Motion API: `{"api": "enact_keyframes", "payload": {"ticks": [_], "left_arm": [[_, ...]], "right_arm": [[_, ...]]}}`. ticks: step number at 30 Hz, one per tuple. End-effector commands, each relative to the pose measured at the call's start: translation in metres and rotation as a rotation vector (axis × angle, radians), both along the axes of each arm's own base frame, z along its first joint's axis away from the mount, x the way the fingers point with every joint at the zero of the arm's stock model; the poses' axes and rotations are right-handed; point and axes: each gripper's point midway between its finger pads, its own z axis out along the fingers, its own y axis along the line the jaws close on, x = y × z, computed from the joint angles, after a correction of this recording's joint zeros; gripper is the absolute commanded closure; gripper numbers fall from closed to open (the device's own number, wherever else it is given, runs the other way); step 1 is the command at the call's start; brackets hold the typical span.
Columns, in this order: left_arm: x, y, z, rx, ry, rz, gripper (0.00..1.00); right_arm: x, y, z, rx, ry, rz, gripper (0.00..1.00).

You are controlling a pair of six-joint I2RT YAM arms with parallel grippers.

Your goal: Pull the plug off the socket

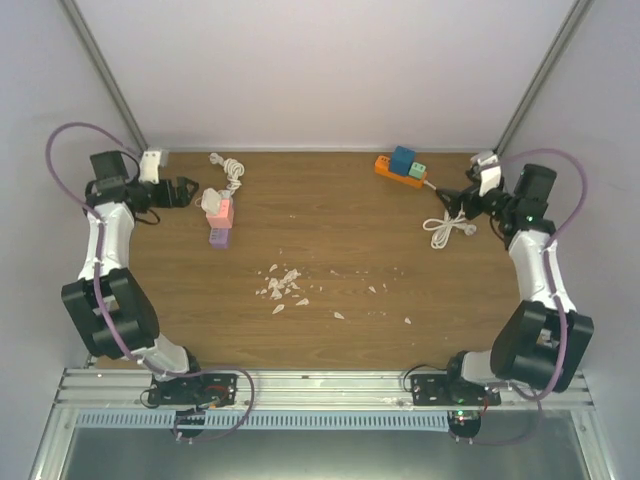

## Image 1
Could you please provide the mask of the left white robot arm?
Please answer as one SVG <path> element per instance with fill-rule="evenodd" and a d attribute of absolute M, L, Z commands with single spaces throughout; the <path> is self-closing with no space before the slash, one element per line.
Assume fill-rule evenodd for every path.
<path fill-rule="evenodd" d="M 85 347 L 94 357 L 133 360 L 159 381 L 171 378 L 171 391 L 185 404 L 203 398 L 205 378 L 186 348 L 160 331 L 157 313 L 130 268 L 134 228 L 145 214 L 190 205 L 199 185 L 186 177 L 163 179 L 164 150 L 147 150 L 128 174 L 129 153 L 91 156 L 94 179 L 81 206 L 89 222 L 86 258 L 75 282 L 63 286 L 62 302 Z"/>

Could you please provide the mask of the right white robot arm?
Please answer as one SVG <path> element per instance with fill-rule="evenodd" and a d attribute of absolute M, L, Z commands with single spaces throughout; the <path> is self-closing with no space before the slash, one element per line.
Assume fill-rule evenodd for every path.
<path fill-rule="evenodd" d="M 450 213 L 468 220 L 485 214 L 496 222 L 515 267 L 520 303 L 489 350 L 461 351 L 450 359 L 444 396 L 464 405 L 479 385 L 497 381 L 526 384 L 538 397 L 561 393 L 578 369 L 594 323 L 569 298 L 557 260 L 560 231 L 545 216 L 556 173 L 527 164 L 508 193 L 491 155 L 473 159 L 466 175 L 469 187 L 440 189 L 437 195 Z"/>

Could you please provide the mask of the purple power strip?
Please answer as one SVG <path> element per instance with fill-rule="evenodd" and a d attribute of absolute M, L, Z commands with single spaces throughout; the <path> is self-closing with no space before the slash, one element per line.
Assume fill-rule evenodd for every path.
<path fill-rule="evenodd" d="M 214 249 L 227 249 L 231 241 L 230 228 L 212 228 L 209 234 L 209 244 Z"/>

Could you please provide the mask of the white square plug adapter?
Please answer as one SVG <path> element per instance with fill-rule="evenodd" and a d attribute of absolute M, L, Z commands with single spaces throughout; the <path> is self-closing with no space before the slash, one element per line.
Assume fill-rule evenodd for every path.
<path fill-rule="evenodd" d="M 217 190 L 207 188 L 203 191 L 201 196 L 200 207 L 209 215 L 217 215 L 219 213 L 222 200 L 223 198 Z"/>

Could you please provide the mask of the pink cube adapter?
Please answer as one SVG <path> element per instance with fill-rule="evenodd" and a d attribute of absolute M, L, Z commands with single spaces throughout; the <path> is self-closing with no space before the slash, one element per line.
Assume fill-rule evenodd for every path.
<path fill-rule="evenodd" d="M 212 229 L 231 229 L 234 222 L 233 200 L 223 199 L 217 213 L 207 213 L 206 220 Z"/>

